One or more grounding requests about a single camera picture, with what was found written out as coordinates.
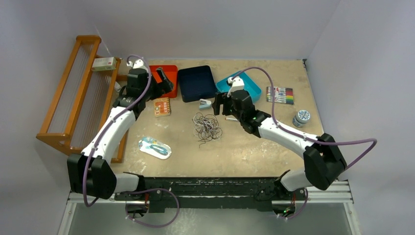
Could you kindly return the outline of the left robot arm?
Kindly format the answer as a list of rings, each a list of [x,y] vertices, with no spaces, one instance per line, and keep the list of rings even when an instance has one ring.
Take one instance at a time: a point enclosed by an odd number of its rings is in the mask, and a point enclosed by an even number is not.
[[[139,183],[141,176],[115,174],[110,164],[121,140],[145,109],[146,102],[173,90],[173,82],[163,68],[156,68],[156,72],[160,82],[146,69],[130,69],[127,84],[119,91],[98,134],[79,154],[70,154],[67,167],[72,192],[101,199],[121,192],[127,192],[133,200],[145,196],[146,187]]]

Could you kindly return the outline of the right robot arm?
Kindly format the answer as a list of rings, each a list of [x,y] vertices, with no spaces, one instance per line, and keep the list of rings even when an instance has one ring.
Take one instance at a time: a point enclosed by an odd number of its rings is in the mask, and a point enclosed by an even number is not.
[[[246,90],[217,93],[212,107],[215,115],[232,115],[247,133],[276,142],[303,159],[303,169],[288,170],[278,178],[275,193],[280,199],[300,188],[326,190],[346,170],[346,161],[331,135],[316,136],[276,123],[270,114],[255,108]]]

